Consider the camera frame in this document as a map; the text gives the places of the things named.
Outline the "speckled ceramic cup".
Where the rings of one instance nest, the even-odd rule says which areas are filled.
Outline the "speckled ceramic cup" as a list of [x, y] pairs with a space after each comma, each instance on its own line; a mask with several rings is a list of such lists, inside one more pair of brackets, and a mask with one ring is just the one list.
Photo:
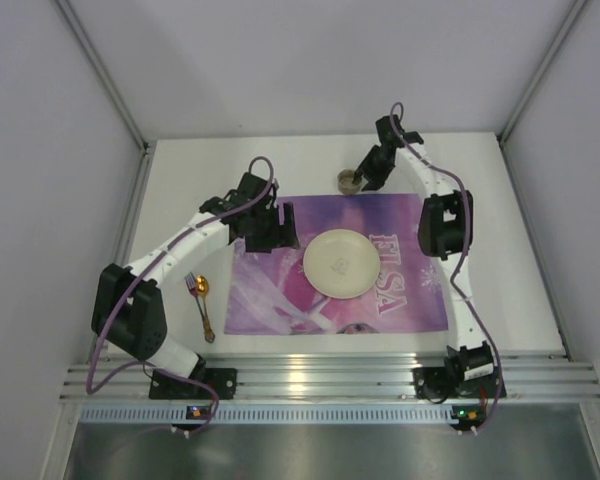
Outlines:
[[362, 188], [362, 180], [351, 169], [344, 169], [337, 175], [338, 191], [344, 196], [358, 194]]

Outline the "purple Elsa placemat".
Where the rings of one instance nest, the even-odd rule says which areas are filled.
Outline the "purple Elsa placemat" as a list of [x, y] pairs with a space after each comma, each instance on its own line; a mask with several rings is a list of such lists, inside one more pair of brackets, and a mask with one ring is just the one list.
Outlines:
[[420, 249], [413, 193], [295, 196], [300, 246], [251, 253], [234, 244], [224, 331], [230, 335], [445, 331], [434, 261]]

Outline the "cream round plate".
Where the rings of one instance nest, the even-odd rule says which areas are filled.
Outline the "cream round plate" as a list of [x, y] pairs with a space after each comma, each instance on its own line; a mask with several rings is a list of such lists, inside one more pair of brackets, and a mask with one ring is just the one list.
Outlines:
[[310, 285], [334, 299], [352, 299], [371, 289], [380, 273], [379, 253], [362, 234], [334, 229], [316, 236], [306, 247], [303, 270]]

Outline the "gold spoon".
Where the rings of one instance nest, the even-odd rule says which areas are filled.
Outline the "gold spoon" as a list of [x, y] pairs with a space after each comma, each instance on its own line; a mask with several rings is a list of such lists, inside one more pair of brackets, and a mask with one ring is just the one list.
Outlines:
[[207, 297], [210, 291], [210, 285], [208, 280], [200, 275], [196, 278], [196, 286], [198, 296], [202, 300], [202, 308], [203, 308], [203, 327], [205, 334], [205, 341], [207, 343], [213, 343], [215, 341], [215, 333], [211, 325], [209, 313], [208, 313], [208, 305], [207, 305]]

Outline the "iridescent fork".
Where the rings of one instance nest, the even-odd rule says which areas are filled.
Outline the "iridescent fork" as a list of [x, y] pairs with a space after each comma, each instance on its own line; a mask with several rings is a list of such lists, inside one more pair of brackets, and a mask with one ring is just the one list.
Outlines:
[[196, 286], [196, 278], [198, 276], [194, 275], [193, 273], [188, 273], [185, 276], [185, 285], [186, 288], [189, 292], [189, 294], [194, 298], [195, 303], [197, 305], [197, 309], [198, 312], [200, 314], [201, 317], [201, 321], [202, 321], [202, 326], [203, 326], [203, 308], [202, 308], [202, 300], [201, 298], [198, 296], [198, 292], [197, 292], [197, 286]]

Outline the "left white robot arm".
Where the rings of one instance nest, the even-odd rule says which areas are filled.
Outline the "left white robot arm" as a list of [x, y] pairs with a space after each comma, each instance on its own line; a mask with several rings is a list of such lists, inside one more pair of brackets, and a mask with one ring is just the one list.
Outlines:
[[169, 334], [164, 296], [215, 252], [241, 239], [247, 252], [298, 248], [294, 207], [277, 202], [277, 186], [250, 172], [237, 188], [205, 201], [175, 235], [144, 257], [101, 273], [91, 329], [96, 345], [120, 348], [135, 361], [193, 379], [204, 360]]

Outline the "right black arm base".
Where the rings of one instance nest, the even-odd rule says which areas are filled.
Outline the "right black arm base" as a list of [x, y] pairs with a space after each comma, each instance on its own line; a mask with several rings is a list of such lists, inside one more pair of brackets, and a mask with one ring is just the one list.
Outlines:
[[491, 346], [447, 347], [442, 366], [413, 370], [416, 397], [434, 404], [450, 399], [493, 399], [506, 395], [499, 363]]

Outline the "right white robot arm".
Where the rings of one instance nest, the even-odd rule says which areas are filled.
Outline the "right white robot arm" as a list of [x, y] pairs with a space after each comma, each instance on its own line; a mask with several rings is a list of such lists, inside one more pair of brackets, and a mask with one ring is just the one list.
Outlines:
[[400, 125], [394, 112], [376, 121], [379, 143], [353, 170], [338, 174], [340, 193], [378, 191], [399, 169], [423, 201], [417, 224], [421, 252], [434, 260], [443, 282], [449, 319], [449, 345], [444, 358], [447, 388], [461, 393], [486, 379], [499, 385], [499, 352], [471, 299], [469, 250], [473, 241], [473, 197], [454, 173], [435, 166], [417, 132]]

